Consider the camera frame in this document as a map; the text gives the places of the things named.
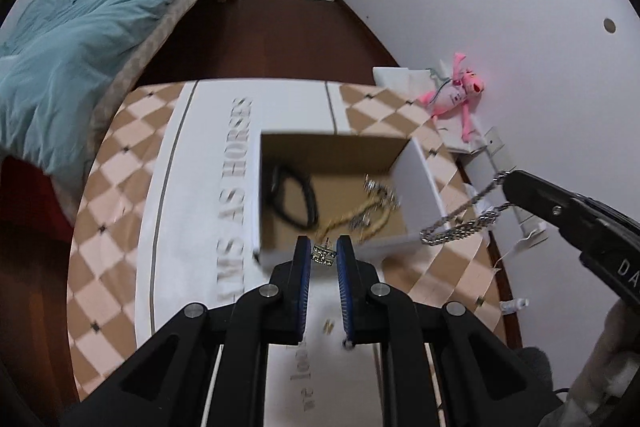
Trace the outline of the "pink panther plush toy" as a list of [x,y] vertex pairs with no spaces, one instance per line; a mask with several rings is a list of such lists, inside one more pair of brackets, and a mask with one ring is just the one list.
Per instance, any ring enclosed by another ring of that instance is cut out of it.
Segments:
[[463,66],[465,59],[464,53],[454,54],[450,79],[437,89],[420,95],[418,102],[434,121],[460,109],[461,138],[464,143],[470,143],[472,133],[475,131],[471,118],[471,105],[485,91],[485,83],[474,70]]

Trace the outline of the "small gold earring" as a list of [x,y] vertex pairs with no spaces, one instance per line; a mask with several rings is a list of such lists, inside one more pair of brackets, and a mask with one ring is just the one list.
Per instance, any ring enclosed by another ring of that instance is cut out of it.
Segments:
[[331,334],[333,329],[334,329],[334,322],[328,320],[328,321],[326,321],[326,323],[324,323],[322,331],[325,334]]

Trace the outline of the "small gold brooch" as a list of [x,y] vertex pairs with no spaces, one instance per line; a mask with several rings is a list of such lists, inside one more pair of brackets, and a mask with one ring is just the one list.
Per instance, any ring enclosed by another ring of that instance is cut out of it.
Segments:
[[311,260],[318,265],[334,265],[336,252],[326,246],[316,244],[311,249]]

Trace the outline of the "patterned tablecloth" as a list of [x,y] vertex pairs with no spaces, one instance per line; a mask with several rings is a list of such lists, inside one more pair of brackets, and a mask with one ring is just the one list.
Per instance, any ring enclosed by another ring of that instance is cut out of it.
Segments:
[[[254,258],[264,132],[417,139],[445,216],[466,199],[428,116],[377,87],[306,80],[200,80],[140,88],[106,132],[76,219],[67,317],[80,402],[189,303],[218,308],[268,283]],[[503,330],[484,239],[368,261],[418,303],[463,303]],[[322,329],[334,322],[331,334]],[[347,349],[336,270],[311,262],[296,346],[268,351],[264,426],[382,424],[380,347]]]

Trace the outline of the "white power strip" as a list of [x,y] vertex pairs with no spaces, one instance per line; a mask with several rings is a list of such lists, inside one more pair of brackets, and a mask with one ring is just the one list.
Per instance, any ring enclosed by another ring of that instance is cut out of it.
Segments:
[[548,239],[547,225],[530,211],[518,207],[514,197],[516,165],[496,127],[487,130],[485,141],[491,168],[502,180],[502,184],[491,194],[491,202],[496,207],[509,205],[501,211],[494,235],[503,254],[515,255]]

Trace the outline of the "bed with patterned mattress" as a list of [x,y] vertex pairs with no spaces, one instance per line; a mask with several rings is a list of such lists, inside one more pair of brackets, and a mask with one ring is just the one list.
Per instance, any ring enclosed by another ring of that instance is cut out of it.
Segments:
[[1,43],[1,156],[73,223],[117,109],[198,0],[30,0]]

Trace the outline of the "white cardboard box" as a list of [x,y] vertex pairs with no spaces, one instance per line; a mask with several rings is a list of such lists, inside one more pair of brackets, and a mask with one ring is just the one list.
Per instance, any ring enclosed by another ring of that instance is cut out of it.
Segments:
[[[265,271],[290,259],[298,236],[332,245],[352,238],[358,257],[378,262],[421,248],[420,231],[445,216],[434,174],[417,139],[400,134],[264,132],[259,145],[259,225],[254,258]],[[311,177],[320,220],[298,231],[266,203],[266,178],[276,164]]]

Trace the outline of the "blue duvet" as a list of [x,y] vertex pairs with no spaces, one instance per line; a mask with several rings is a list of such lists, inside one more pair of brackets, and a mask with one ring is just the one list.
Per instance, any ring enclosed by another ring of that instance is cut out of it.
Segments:
[[94,109],[174,1],[34,0],[1,47],[2,152],[79,184]]

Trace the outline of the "black smart band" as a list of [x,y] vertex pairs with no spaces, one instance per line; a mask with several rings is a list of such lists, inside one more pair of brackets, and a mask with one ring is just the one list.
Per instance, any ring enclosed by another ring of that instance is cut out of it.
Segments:
[[311,177],[295,166],[276,164],[266,178],[266,203],[292,228],[310,232],[318,228],[320,213]]

